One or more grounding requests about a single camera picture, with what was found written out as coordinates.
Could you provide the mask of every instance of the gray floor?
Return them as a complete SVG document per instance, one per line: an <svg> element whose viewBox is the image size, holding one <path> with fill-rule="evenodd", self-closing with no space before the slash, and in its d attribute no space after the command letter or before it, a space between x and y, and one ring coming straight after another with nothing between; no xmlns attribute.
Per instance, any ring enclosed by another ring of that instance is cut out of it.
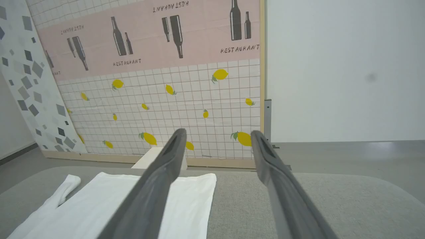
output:
<svg viewBox="0 0 425 239"><path fill-rule="evenodd" d="M389 181L425 203L425 141L276 143L297 173L353 174ZM131 168L132 164L47 159L36 148L0 166L0 193L42 170L60 166ZM252 171L190 167L191 170Z"/></svg>

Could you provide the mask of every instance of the white wall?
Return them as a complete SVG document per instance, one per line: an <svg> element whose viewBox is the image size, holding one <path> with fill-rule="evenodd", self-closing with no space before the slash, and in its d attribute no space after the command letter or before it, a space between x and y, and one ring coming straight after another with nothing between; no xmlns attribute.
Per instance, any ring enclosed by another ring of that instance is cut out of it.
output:
<svg viewBox="0 0 425 239"><path fill-rule="evenodd" d="M0 72L0 160L35 143L7 84Z"/></svg>
<svg viewBox="0 0 425 239"><path fill-rule="evenodd" d="M272 142L425 139L425 1L267 0Z"/></svg>

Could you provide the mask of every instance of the grid pattern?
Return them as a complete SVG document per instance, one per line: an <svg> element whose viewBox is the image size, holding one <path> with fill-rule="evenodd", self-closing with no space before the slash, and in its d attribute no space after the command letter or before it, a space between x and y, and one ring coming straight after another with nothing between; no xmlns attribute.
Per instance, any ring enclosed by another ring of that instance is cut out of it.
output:
<svg viewBox="0 0 425 239"><path fill-rule="evenodd" d="M217 69L229 75L214 84L211 76ZM112 89L115 79L124 83L116 91ZM195 148L187 149L187 156L252 158L251 147L235 141L231 134L260 129L259 59L134 71L57 84L89 153L141 155L151 146L139 133L153 135L158 146L164 146L176 129L185 128L187 140ZM167 93L166 85L177 94ZM89 101L82 99L81 92ZM254 105L246 104L246 98ZM113 148L106 147L104 140Z"/></svg>
<svg viewBox="0 0 425 239"><path fill-rule="evenodd" d="M37 29L143 0L26 0Z"/></svg>

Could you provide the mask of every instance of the yellow lemon print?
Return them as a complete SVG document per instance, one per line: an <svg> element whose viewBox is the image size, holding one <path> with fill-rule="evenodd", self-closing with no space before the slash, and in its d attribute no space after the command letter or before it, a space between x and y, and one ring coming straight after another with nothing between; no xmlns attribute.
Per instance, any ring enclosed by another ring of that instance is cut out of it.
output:
<svg viewBox="0 0 425 239"><path fill-rule="evenodd" d="M245 103L249 106L255 105L255 102L252 102L252 100L250 98L246 98Z"/></svg>
<svg viewBox="0 0 425 239"><path fill-rule="evenodd" d="M142 108L144 108L145 110L149 109L149 107L147 107L145 104L142 104Z"/></svg>
<svg viewBox="0 0 425 239"><path fill-rule="evenodd" d="M208 118L208 110L204 110L204 118Z"/></svg>
<svg viewBox="0 0 425 239"><path fill-rule="evenodd" d="M173 90L173 88L170 85L165 86L165 90L167 91L167 93L169 93L170 95L175 95L177 94L176 91Z"/></svg>
<svg viewBox="0 0 425 239"><path fill-rule="evenodd" d="M83 137L82 137L81 135L79 135L79 134L77 134L77 135L78 135L78 137L80 137L81 142L82 142L83 144L85 144Z"/></svg>
<svg viewBox="0 0 425 239"><path fill-rule="evenodd" d="M109 142L109 141L104 140L102 143L103 143L104 145L106 145L108 148L113 148L112 143L111 143L111 142Z"/></svg>
<svg viewBox="0 0 425 239"><path fill-rule="evenodd" d="M189 141L186 141L186 148L188 150L194 150L195 149L195 147L193 146L193 144L191 142L189 142Z"/></svg>
<svg viewBox="0 0 425 239"><path fill-rule="evenodd" d="M155 137L151 135L150 133L146 133L146 132L140 133L139 138L145 139L146 142L148 142L148 144L150 145L157 145Z"/></svg>
<svg viewBox="0 0 425 239"><path fill-rule="evenodd" d="M212 75L211 81L215 84L218 80L222 80L227 77L229 73L227 73L224 69L218 69Z"/></svg>
<svg viewBox="0 0 425 239"><path fill-rule="evenodd" d="M115 90L121 88L123 85L124 85L124 83L121 80L115 79L112 82L112 89L115 91Z"/></svg>
<svg viewBox="0 0 425 239"><path fill-rule="evenodd" d="M236 133L230 135L230 138L232 137L235 141L238 139L242 145L251 147L251 136L249 134L236 131Z"/></svg>
<svg viewBox="0 0 425 239"><path fill-rule="evenodd" d="M81 98L85 101L90 100L89 98L87 98L87 96L85 95L85 93L81 92Z"/></svg>

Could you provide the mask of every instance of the black bottle illustration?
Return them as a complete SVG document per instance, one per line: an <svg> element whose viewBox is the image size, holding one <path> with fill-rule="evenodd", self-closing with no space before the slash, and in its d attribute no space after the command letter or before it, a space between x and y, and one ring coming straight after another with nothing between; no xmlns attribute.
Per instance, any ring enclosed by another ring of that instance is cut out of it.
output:
<svg viewBox="0 0 425 239"><path fill-rule="evenodd" d="M53 68L54 66L53 66L52 59L50 58L49 53L47 53L47 51L46 51L46 58L47 58L47 62L49 63L50 68Z"/></svg>
<svg viewBox="0 0 425 239"><path fill-rule="evenodd" d="M74 42L75 50L77 51L78 57L80 58L80 60L82 61L84 65L84 69L88 71L88 66L85 61L84 49L82 48L82 44L79 37L72 37L72 41Z"/></svg>
<svg viewBox="0 0 425 239"><path fill-rule="evenodd" d="M128 54L132 55L133 54L133 48L131 47L131 41L128 39L127 32L125 32L124 34L125 34L125 43L127 44Z"/></svg>
<svg viewBox="0 0 425 239"><path fill-rule="evenodd" d="M168 29L168 19L166 17L162 18L162 27L164 28L165 36L167 37L167 42L170 42L170 30Z"/></svg>
<svg viewBox="0 0 425 239"><path fill-rule="evenodd" d="M238 0L232 0L230 10L230 34L232 41L242 39L241 11L238 8Z"/></svg>
<svg viewBox="0 0 425 239"><path fill-rule="evenodd" d="M177 51L179 53L178 57L183 58L183 49L181 44L183 43L183 36L181 34L181 25L180 17L178 15L170 17L171 32L173 33L174 43L177 46Z"/></svg>
<svg viewBox="0 0 425 239"><path fill-rule="evenodd" d="M113 39L115 40L116 49L118 50L118 55L124 56L127 55L125 52L124 40L122 39L121 32L116 25L115 17L111 17L112 28L113 28Z"/></svg>
<svg viewBox="0 0 425 239"><path fill-rule="evenodd" d="M245 12L245 39L251 38L251 21L249 20L249 12Z"/></svg>
<svg viewBox="0 0 425 239"><path fill-rule="evenodd" d="M71 39L67 38L66 40L68 41L68 46L71 49L72 55L75 57L74 48L72 47Z"/></svg>

